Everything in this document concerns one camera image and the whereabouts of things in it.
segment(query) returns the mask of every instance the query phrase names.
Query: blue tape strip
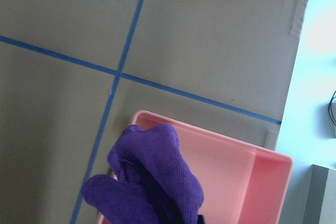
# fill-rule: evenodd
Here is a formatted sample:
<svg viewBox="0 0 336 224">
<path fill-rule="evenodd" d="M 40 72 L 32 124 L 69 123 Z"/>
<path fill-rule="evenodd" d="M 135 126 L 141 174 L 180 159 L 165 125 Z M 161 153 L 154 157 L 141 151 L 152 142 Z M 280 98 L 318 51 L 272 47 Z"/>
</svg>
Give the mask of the blue tape strip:
<svg viewBox="0 0 336 224">
<path fill-rule="evenodd" d="M 115 75 L 117 73 L 115 70 L 110 69 L 110 68 L 106 68 L 106 67 L 94 64 L 94 63 L 90 63 L 90 62 L 85 61 L 85 60 L 76 59 L 74 57 L 70 57 L 70 56 L 67 56 L 67 55 L 59 54 L 57 52 L 50 51 L 50 50 L 47 50 L 45 48 L 33 46 L 31 44 L 24 43 L 24 42 L 14 40 L 14 39 L 11 39 L 11 38 L 7 38 L 7 37 L 2 36 L 2 35 L 0 35 L 0 41 L 2 41 L 4 43 L 7 43 L 7 44 L 10 44 L 10 45 L 13 45 L 13 46 L 21 47 L 21 48 L 24 48 L 24 49 L 27 49 L 27 50 L 30 50 L 30 51 L 38 52 L 39 54 L 52 56 L 54 58 L 64 60 L 64 61 L 67 61 L 67 62 L 72 62 L 72 63 L 75 63 L 77 65 L 81 65 L 81 66 L 84 66 L 84 67 L 87 67 L 87 68 L 98 70 L 98 71 L 101 71 L 101 72 L 104 72 L 104 73 L 113 74 L 113 75 Z"/>
<path fill-rule="evenodd" d="M 123 70 L 123 67 L 124 67 L 125 62 L 126 62 L 126 58 L 127 58 L 127 55 L 128 55 L 128 51 L 130 49 L 130 45 L 131 45 L 132 38 L 133 38 L 133 35 L 134 35 L 134 32 L 135 32 L 135 28 L 137 26 L 136 24 L 138 23 L 138 20 L 139 20 L 139 16 L 140 16 L 140 12 L 141 12 L 143 2 L 144 2 L 144 0 L 138 0 L 138 4 L 137 4 L 136 9 L 135 9 L 132 24 L 131 24 L 131 27 L 130 27 L 130 30 L 129 30 L 129 33 L 128 33 L 128 36 L 127 36 L 127 39 L 126 39 L 126 42 L 125 42 L 125 45 L 124 45 L 124 49 L 123 49 L 123 52 L 122 52 L 122 55 L 121 55 L 121 58 L 120 58 L 120 61 L 119 61 L 117 72 L 115 73 L 115 78 L 114 78 L 114 81 L 113 81 L 111 92 L 110 92 L 110 95 L 109 95 L 109 98 L 108 98 L 108 101 L 107 101 L 107 104 L 106 104 L 106 107 L 105 107 L 105 110 L 104 110 L 103 117 L 102 117 L 101 122 L 100 122 L 98 134 L 97 134 L 95 143 L 94 143 L 93 148 L 92 148 L 92 152 L 91 152 L 91 155 L 90 155 L 90 158 L 89 158 L 88 167 L 87 167 L 86 173 L 84 175 L 82 185 L 89 179 L 90 174 L 92 172 L 93 164 L 94 164 L 96 156 L 97 156 L 98 148 L 99 148 L 101 138 L 102 138 L 102 135 L 103 135 L 103 132 L 104 132 L 104 128 L 105 128 L 105 125 L 106 125 L 106 122 L 107 122 L 107 119 L 108 119 L 108 115 L 110 113 L 110 110 L 111 110 L 111 107 L 112 107 L 112 104 L 113 104 L 113 99 L 114 99 L 114 96 L 115 96 L 117 88 L 118 88 L 120 77 L 122 75 L 122 70 Z M 81 193 L 79 193 L 79 195 L 77 197 L 77 200 L 76 200 L 75 207 L 74 207 L 74 211 L 72 213 L 70 224 L 75 224 L 76 223 L 82 201 L 83 201 L 83 196 L 82 196 Z"/>
<path fill-rule="evenodd" d="M 217 106 L 217 107 L 220 107 L 220 108 L 223 108 L 223 109 L 234 111 L 234 112 L 237 112 L 237 113 L 240 113 L 240 114 L 243 114 L 243 115 L 251 116 L 253 118 L 260 119 L 260 120 L 263 120 L 263 121 L 266 121 L 266 122 L 269 122 L 269 123 L 274 123 L 274 124 L 278 124 L 278 125 L 281 124 L 281 121 L 278 121 L 278 120 L 273 119 L 273 118 L 269 118 L 269 117 L 264 116 L 264 115 L 260 115 L 260 114 L 254 113 L 254 112 L 243 110 L 243 109 L 240 109 L 240 108 L 237 108 L 237 107 L 225 104 L 225 103 L 217 102 L 217 101 L 211 100 L 209 98 L 202 97 L 200 95 L 195 95 L 195 94 L 188 93 L 188 92 L 185 92 L 185 91 L 182 91 L 182 90 L 179 90 L 179 89 L 175 89 L 175 88 L 172 88 L 172 87 L 169 87 L 169 86 L 165 86 L 165 85 L 153 82 L 153 81 L 149 81 L 149 80 L 142 79 L 142 78 L 139 78 L 139 77 L 136 77 L 136 76 L 132 76 L 132 75 L 127 74 L 127 73 L 123 73 L 121 75 L 121 77 L 125 78 L 127 80 L 131 80 L 131 81 L 135 81 L 135 82 L 147 85 L 147 86 L 151 86 L 151 87 L 154 87 L 154 88 L 157 88 L 157 89 L 161 89 L 161 90 L 168 91 L 168 92 L 171 92 L 171 93 L 174 93 L 174 94 L 178 94 L 178 95 L 181 95 L 181 96 L 184 96 L 184 97 L 188 97 L 188 98 L 191 98 L 191 99 L 196 100 L 196 101 L 208 103 L 208 104 L 211 104 L 213 106 Z"/>
</svg>

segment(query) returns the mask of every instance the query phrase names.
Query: pink bin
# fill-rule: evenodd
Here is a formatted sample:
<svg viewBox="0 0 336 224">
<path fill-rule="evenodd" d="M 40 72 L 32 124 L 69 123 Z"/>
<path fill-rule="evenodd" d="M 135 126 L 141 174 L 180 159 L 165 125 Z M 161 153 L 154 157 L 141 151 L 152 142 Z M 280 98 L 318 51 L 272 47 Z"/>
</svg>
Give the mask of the pink bin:
<svg viewBox="0 0 336 224">
<path fill-rule="evenodd" d="M 205 200 L 199 214 L 207 224 L 278 223 L 290 157 L 148 111 L 130 122 L 144 130 L 163 123 L 175 127 L 181 153 L 201 182 Z M 97 224 L 109 223 L 99 215 Z"/>
</svg>

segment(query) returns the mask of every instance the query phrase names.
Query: pink plastic tray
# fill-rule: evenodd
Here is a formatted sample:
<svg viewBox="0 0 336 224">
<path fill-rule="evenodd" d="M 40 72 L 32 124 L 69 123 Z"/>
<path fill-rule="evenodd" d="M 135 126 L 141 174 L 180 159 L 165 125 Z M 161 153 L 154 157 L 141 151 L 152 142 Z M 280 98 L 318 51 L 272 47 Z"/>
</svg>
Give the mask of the pink plastic tray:
<svg viewBox="0 0 336 224">
<path fill-rule="evenodd" d="M 163 123 L 175 127 L 181 153 L 201 182 L 205 200 L 199 214 L 207 224 L 278 223 L 290 157 L 148 111 L 130 122 L 144 130 Z M 98 224 L 109 223 L 99 216 Z"/>
</svg>

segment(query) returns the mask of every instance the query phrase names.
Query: black cable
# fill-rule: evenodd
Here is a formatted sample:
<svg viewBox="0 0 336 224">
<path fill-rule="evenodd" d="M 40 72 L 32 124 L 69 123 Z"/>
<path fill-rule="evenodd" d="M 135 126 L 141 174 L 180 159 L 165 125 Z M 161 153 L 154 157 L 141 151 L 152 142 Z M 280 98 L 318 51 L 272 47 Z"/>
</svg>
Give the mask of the black cable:
<svg viewBox="0 0 336 224">
<path fill-rule="evenodd" d="M 331 122 L 336 126 L 336 119 L 335 119 L 334 113 L 333 113 L 333 111 L 332 111 L 332 106 L 331 106 L 332 101 L 333 101 L 334 99 L 336 99 L 335 94 L 336 94 L 336 90 L 335 90 L 334 94 L 332 95 L 332 97 L 331 97 L 331 99 L 330 99 L 330 102 L 329 102 L 329 105 L 328 105 L 328 113 L 329 113 L 329 117 L 330 117 L 330 119 L 331 119 Z"/>
</svg>

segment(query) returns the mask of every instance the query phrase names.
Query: purple fabric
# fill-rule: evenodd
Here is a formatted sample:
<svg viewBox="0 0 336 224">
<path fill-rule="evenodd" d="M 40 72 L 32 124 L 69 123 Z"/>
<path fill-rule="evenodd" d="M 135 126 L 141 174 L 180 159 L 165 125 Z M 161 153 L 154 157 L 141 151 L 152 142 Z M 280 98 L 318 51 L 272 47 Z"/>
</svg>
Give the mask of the purple fabric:
<svg viewBox="0 0 336 224">
<path fill-rule="evenodd" d="M 112 224 L 197 224 L 203 191 L 178 145 L 170 125 L 128 126 L 108 155 L 118 181 L 90 178 L 84 199 Z"/>
</svg>

